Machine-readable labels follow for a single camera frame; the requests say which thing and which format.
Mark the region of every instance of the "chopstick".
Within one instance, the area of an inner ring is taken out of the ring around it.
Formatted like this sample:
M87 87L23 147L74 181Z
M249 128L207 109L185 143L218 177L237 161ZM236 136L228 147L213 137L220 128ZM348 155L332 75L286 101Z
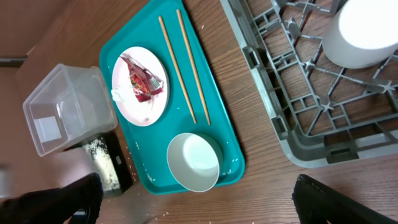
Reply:
M187 89L185 88L184 81L182 80L180 69L178 67L177 60L175 59L174 51L173 51L173 48L172 48L172 44L170 43L169 36L167 35L167 30L166 30L166 27L164 26L164 22L163 22L162 16L159 16L159 22L160 22L160 26L162 27L163 36L164 36L164 39L166 40L167 47L169 48L170 56L172 57L172 60L173 60L175 71L177 72L178 80L180 81L182 92L184 93L185 101L187 102L187 105L189 107L189 111L191 112L193 122L196 124L197 123L197 119L195 117L195 114L193 113L191 101L189 100Z
M209 125L211 125L211 123L210 123L210 117L209 117L209 112L207 111L205 96L203 95L203 90L201 89L201 85L200 85L200 81L199 81L199 76L198 76L198 72L197 72L197 67L196 67L196 65L195 65L195 61L193 60L193 55L192 55L192 51L191 51L191 46L190 46L190 44L189 44L189 40L188 40L188 37L187 37L187 33L186 33L186 31L185 31L184 22L183 22L182 16L181 16L181 11L180 11L179 9L177 9L177 16L178 16L178 21L180 22L180 28L181 28L182 35L183 35L183 37L184 37L185 47L187 48L187 51L188 51L189 61L191 61L191 67L192 67L192 70L193 70L193 75L195 76L195 81L196 81L196 83L197 83L197 88L198 88L199 95L200 95L200 101L201 101L201 104L202 104L202 106L203 106L203 109L205 110L207 123L208 123Z

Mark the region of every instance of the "brown wall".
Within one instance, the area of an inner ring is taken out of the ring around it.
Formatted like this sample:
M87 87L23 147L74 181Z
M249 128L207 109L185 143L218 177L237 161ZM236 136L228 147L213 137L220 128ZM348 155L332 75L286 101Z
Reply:
M54 187L46 160L37 155L25 121L12 77L16 71L0 67L0 164L10 167L13 196Z
M25 55L68 0L0 0L0 57Z

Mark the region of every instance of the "red snack wrapper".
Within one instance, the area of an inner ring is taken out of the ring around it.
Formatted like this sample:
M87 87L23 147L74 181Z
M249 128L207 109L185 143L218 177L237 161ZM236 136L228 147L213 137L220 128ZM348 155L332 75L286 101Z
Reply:
M131 58L121 57L128 65L130 81L138 102L145 102L162 92L162 82L148 69Z

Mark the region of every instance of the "white cup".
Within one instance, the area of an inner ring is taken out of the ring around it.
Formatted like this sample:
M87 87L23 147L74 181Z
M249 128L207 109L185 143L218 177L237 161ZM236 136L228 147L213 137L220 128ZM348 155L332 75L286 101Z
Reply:
M167 149L167 164L173 177L193 192L205 192L214 187L222 160L217 142L204 134L179 134Z
M398 0L349 0L323 36L323 51L345 68L375 65L398 49Z

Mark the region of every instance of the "gray plastic crate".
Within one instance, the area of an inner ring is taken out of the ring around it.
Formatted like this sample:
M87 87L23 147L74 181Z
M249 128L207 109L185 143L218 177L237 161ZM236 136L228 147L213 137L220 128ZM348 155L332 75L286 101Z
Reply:
M271 0L271 8L260 15L253 16L245 0L221 0L282 150L298 166L322 167L344 161L398 153L398 130L391 129L391 125L387 125L388 128L384 125L394 123L398 118L398 101L395 95L398 85L393 84L392 80L379 77L380 72L388 63L398 60L398 55L392 55L378 65L370 80L363 80L346 75L345 68L340 67L340 71L335 72L318 66L317 61L322 52L322 37L306 35L302 32L305 20L311 11L333 17L345 2L333 0L327 9L311 0L307 2ZM293 17L282 19L282 13L286 7L302 9L300 22L296 22ZM266 39L270 33L278 29L283 30L290 49L272 57ZM309 60L300 59L300 54L296 49L299 39L311 40L318 44L315 55ZM300 75L303 76L309 89L308 94L296 98L289 97L281 73L292 66L299 66ZM315 93L313 83L310 81L313 71L334 77L327 91L322 95ZM331 100L331 94L342 80L363 86L362 94L339 102ZM385 95L392 112L366 121L354 122L347 114L346 105L374 95ZM312 99L312 105L307 103L308 99ZM300 104L300 109L295 106L297 103ZM334 111L337 110L340 113L335 116ZM316 111L316 113L311 118L309 126L303 128L299 116L307 111ZM313 133L314 125L319 121L320 116L330 123L330 128ZM345 125L338 125L338 120L343 120ZM357 138L355 132L358 128L370 128L372 131L369 132L370 135ZM333 138L337 141L328 143L326 140Z

